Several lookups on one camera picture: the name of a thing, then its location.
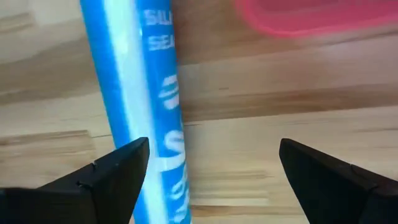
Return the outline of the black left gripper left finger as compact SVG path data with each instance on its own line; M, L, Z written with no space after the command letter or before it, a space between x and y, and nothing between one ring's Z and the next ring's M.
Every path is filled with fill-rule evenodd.
M149 154L138 138L41 187L0 188L0 224L129 224Z

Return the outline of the blue silicone tube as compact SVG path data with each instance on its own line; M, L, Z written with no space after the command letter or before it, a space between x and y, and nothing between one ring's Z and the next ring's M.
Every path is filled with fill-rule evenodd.
M172 0L80 0L117 148L149 140L135 224L193 224Z

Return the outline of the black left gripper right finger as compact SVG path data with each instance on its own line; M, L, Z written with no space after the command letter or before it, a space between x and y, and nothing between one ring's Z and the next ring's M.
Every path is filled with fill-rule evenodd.
M398 181L287 138L279 157L310 224L398 224Z

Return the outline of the pink plastic bin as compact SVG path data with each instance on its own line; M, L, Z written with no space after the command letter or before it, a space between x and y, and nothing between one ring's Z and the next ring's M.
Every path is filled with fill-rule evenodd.
M234 0L234 6L254 30L280 37L398 22L398 0Z

